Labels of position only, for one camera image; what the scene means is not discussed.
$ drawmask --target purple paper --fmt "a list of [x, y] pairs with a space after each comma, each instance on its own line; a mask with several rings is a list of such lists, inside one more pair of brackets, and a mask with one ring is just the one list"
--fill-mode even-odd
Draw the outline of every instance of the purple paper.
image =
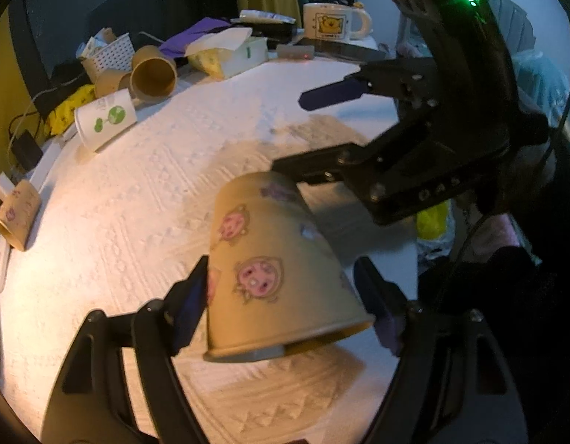
[[186, 45], [197, 41], [203, 35], [209, 33], [210, 30], [223, 28], [224, 26], [229, 26], [229, 23], [215, 18], [205, 17], [190, 28], [162, 43], [160, 45], [160, 51], [169, 58], [183, 57]]

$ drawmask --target black power adapter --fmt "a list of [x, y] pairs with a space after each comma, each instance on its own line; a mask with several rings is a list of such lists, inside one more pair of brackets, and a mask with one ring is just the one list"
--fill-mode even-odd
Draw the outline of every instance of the black power adapter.
[[14, 139], [11, 144], [11, 152], [27, 172], [34, 169], [42, 158], [42, 150], [28, 130], [24, 130], [19, 137]]

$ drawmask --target green logo on cup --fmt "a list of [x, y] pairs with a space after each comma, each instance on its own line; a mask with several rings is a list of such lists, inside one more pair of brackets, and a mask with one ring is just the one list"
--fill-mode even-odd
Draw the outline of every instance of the green logo on cup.
[[[108, 111], [108, 119], [106, 121], [110, 124], [117, 125], [124, 120], [124, 117], [126, 117], [126, 115], [127, 112], [124, 110], [124, 108], [117, 105], [112, 107]], [[96, 124], [94, 125], [94, 130], [97, 134], [99, 134], [100, 132], [102, 132], [103, 128], [104, 128], [104, 120], [102, 120], [102, 118], [98, 118], [96, 120]]]

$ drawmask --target mug handle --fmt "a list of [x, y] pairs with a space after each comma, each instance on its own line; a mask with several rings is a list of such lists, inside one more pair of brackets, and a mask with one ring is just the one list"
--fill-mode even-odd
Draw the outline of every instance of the mug handle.
[[372, 17], [363, 8], [353, 8], [353, 13], [358, 14], [361, 18], [361, 29], [351, 32], [351, 40], [363, 40], [372, 33]]

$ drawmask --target yellow bear cartoon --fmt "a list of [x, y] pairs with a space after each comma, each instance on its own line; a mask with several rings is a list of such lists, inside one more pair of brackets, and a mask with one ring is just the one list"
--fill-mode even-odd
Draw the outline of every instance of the yellow bear cartoon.
[[344, 25], [345, 18], [334, 18], [333, 16], [320, 15], [318, 18], [318, 28], [320, 33], [328, 35], [340, 35]]

